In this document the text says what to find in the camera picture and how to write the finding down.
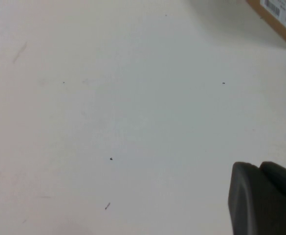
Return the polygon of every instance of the white surface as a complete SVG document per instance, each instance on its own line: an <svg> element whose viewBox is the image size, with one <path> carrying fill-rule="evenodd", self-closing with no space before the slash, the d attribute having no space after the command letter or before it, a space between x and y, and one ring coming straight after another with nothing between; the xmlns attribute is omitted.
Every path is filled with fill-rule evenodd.
<svg viewBox="0 0 286 235"><path fill-rule="evenodd" d="M286 43L245 2L0 0L0 235L229 235L266 160Z"/></svg>

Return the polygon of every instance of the black object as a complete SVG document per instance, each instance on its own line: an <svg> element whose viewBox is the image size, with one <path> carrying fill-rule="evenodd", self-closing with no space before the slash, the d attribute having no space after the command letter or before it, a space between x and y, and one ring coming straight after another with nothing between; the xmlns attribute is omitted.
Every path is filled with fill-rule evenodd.
<svg viewBox="0 0 286 235"><path fill-rule="evenodd" d="M234 235L286 235L286 169L235 163L228 206Z"/></svg>

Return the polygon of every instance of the white label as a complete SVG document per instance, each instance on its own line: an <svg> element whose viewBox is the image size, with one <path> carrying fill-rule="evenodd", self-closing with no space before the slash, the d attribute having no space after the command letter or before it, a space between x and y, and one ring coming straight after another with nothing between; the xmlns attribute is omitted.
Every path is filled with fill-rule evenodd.
<svg viewBox="0 0 286 235"><path fill-rule="evenodd" d="M286 0L260 0L260 4L286 27Z"/></svg>

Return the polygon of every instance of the small debris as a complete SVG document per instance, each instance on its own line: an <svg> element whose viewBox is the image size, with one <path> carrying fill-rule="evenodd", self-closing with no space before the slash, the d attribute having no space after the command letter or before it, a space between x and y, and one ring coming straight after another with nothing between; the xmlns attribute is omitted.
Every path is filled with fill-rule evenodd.
<svg viewBox="0 0 286 235"><path fill-rule="evenodd" d="M108 203L108 205L106 206L105 210L107 210L107 208L110 206L110 202Z"/></svg>

